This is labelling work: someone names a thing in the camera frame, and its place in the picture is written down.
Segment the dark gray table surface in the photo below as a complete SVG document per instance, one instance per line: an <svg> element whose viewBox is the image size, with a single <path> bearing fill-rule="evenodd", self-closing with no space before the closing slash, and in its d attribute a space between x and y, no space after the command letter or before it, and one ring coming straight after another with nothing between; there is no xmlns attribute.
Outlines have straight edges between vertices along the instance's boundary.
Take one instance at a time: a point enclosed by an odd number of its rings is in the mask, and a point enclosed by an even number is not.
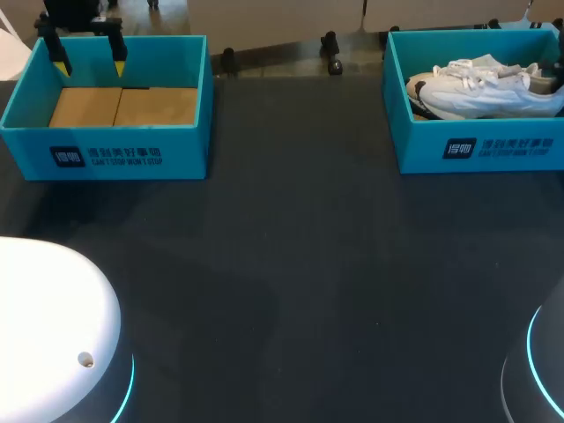
<svg viewBox="0 0 564 423"><path fill-rule="evenodd" d="M505 354L564 271L562 176L400 175L380 83L217 80L203 182L28 183L0 146L0 234L115 288L137 421L504 421Z"/></svg>

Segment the cardboard box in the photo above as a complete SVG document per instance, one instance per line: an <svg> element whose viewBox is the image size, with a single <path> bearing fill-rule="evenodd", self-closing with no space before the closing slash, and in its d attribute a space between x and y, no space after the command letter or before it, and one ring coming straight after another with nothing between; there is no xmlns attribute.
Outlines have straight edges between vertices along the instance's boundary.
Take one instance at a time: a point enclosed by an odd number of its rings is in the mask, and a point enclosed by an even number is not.
<svg viewBox="0 0 564 423"><path fill-rule="evenodd" d="M28 181L205 178L213 106L206 38L139 36L124 37L124 41L129 54L121 78L105 37L61 39L72 65L69 78L49 60L45 41L36 42L0 121L2 137ZM168 112L169 124L160 120L133 126L82 127L77 123L49 128L52 116L54 124L68 118L54 116L63 89L77 87L190 88L192 102L196 97L193 121L186 123L189 112L183 117ZM79 109L71 112L80 118L89 115Z"/></svg>
<svg viewBox="0 0 564 423"><path fill-rule="evenodd" d="M196 88L125 89L114 126L192 125L196 107Z"/></svg>
<svg viewBox="0 0 564 423"><path fill-rule="evenodd" d="M390 33L382 92L403 174L564 169L564 118L421 121L413 117L405 80L434 65L491 54L528 66L560 56L550 30Z"/></svg>
<svg viewBox="0 0 564 423"><path fill-rule="evenodd" d="M49 128L114 126L121 88L63 88Z"/></svg>

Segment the blue led light ring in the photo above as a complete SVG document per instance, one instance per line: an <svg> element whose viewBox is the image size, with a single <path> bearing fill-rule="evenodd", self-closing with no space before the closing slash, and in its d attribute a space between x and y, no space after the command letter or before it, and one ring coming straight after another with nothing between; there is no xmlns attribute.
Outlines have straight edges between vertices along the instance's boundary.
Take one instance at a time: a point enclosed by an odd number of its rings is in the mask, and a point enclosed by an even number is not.
<svg viewBox="0 0 564 423"><path fill-rule="evenodd" d="M117 411L117 414L114 416L114 418L112 419L112 421L110 421L109 423L116 423L116 421L120 418L120 416L123 413L123 410L125 409L125 405L127 404L128 400L130 399L130 394L131 394L131 388L133 388L133 376L135 375L135 360L133 359L133 356L131 356L131 378L130 378L130 386L127 388L127 393L125 394L125 398L123 399L122 402L122 406L120 407L120 409Z"/></svg>
<svg viewBox="0 0 564 423"><path fill-rule="evenodd" d="M535 319L537 318L537 314L538 314L539 310L540 310L540 307L535 312L535 315L532 317L531 323L529 323L529 329L527 330L527 357L529 359L529 366L531 367L531 372L532 372L533 377L535 378L535 381L537 382L538 388L540 389L540 391L545 396L546 401L548 401L548 404L550 404L553 407L553 409L564 419L564 412L554 402L554 400L550 397L550 395L548 395L548 392L546 391L545 387L543 386L542 382L540 381L540 378L538 377L537 369L535 368L535 365L532 362L531 332L532 332L532 325L535 323Z"/></svg>

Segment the open box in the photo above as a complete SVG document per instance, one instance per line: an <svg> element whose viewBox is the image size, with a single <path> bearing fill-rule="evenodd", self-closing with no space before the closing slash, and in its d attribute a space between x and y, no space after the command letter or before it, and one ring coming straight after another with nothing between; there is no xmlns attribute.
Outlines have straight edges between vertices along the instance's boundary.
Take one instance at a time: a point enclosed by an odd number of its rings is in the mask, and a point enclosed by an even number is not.
<svg viewBox="0 0 564 423"><path fill-rule="evenodd" d="M72 66L70 77L49 61L45 41L37 41L0 122L4 141L28 181L205 178L213 103L205 37L124 37L124 41L129 54L121 78L106 37L61 39ZM124 93L128 88L158 87L162 101L170 98L163 94L167 88L196 89L193 123L139 125L132 118L125 119L124 126L49 128L63 89L72 87L120 87ZM84 115L118 107L112 95L99 101Z"/></svg>
<svg viewBox="0 0 564 423"><path fill-rule="evenodd" d="M543 29L390 33L382 90L401 173L564 169L564 118L414 119L406 79L488 53L523 67L560 56L554 33Z"/></svg>

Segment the white sneaker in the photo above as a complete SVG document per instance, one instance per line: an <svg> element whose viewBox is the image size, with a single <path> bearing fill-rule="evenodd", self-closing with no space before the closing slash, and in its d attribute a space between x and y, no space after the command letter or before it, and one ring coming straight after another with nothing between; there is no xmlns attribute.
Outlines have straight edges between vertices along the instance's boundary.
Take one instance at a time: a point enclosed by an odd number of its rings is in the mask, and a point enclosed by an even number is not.
<svg viewBox="0 0 564 423"><path fill-rule="evenodd" d="M523 71L499 78L494 71L461 67L420 80L415 91L420 106L448 120L555 117L564 108L564 86L554 94L534 93L531 74Z"/></svg>
<svg viewBox="0 0 564 423"><path fill-rule="evenodd" d="M492 55L485 55L472 60L455 60L453 62L450 62L449 65L444 68L434 66L432 72L420 73L419 75L410 77L405 83L405 90L407 91L407 95L410 98L416 100L417 94L415 93L415 85L419 81L428 78L447 77L452 71L455 71L457 69L467 70L469 68L471 68L474 72L494 71L500 77L515 75L521 71L527 71L531 75L535 74L535 76L540 76L540 70L538 69L538 65L536 63L532 64L526 70L524 70L519 65L504 66L503 64L495 60Z"/></svg>

